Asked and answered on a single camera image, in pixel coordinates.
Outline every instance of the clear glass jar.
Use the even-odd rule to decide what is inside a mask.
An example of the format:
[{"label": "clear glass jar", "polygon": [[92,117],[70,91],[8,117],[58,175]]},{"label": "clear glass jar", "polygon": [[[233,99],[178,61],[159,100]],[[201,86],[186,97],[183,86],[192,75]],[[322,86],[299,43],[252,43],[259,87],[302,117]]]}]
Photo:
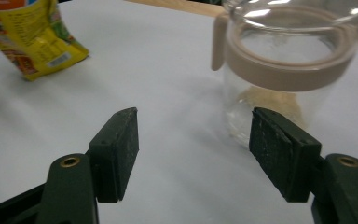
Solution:
[{"label": "clear glass jar", "polygon": [[213,70],[224,66],[229,133],[248,146],[255,106],[307,129],[358,49],[358,1],[226,0]]}]

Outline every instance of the food package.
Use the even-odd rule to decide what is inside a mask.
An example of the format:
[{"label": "food package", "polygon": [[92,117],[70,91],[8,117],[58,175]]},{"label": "food package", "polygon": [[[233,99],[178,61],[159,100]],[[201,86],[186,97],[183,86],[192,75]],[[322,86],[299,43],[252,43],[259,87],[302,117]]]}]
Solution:
[{"label": "food package", "polygon": [[0,0],[0,50],[28,80],[89,54],[63,24],[57,0]]}]

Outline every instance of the white table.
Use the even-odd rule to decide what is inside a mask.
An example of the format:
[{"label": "white table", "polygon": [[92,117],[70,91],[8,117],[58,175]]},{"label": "white table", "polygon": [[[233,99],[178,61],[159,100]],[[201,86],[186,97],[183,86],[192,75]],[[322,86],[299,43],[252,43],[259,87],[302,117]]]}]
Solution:
[{"label": "white table", "polygon": [[[61,9],[86,61],[26,82],[0,53],[0,202],[44,183],[54,160],[85,152],[136,106],[140,151],[124,201],[99,203],[101,223],[313,223],[310,202],[286,203],[225,132],[213,18],[119,0]],[[324,156],[358,158],[358,55],[310,133]]]}]

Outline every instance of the jar contents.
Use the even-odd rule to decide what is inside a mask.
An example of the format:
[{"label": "jar contents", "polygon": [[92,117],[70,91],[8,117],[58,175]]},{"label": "jar contents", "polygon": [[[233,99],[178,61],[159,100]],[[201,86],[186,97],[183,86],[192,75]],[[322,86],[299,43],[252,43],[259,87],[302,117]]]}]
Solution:
[{"label": "jar contents", "polygon": [[306,128],[295,93],[272,91],[252,86],[238,96],[238,101],[246,102],[252,108],[252,111],[255,107],[276,111],[290,119],[298,127]]}]

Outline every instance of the metal screw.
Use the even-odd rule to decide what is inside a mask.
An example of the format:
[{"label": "metal screw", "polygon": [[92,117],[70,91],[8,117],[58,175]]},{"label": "metal screw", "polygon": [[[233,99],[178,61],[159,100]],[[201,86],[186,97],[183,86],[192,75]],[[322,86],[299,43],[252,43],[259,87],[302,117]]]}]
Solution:
[{"label": "metal screw", "polygon": [[60,162],[60,166],[63,168],[68,168],[68,167],[76,166],[78,163],[80,163],[80,159],[78,157],[70,157],[62,160]]},{"label": "metal screw", "polygon": [[358,167],[358,161],[351,157],[338,157],[339,163],[348,167]]}]

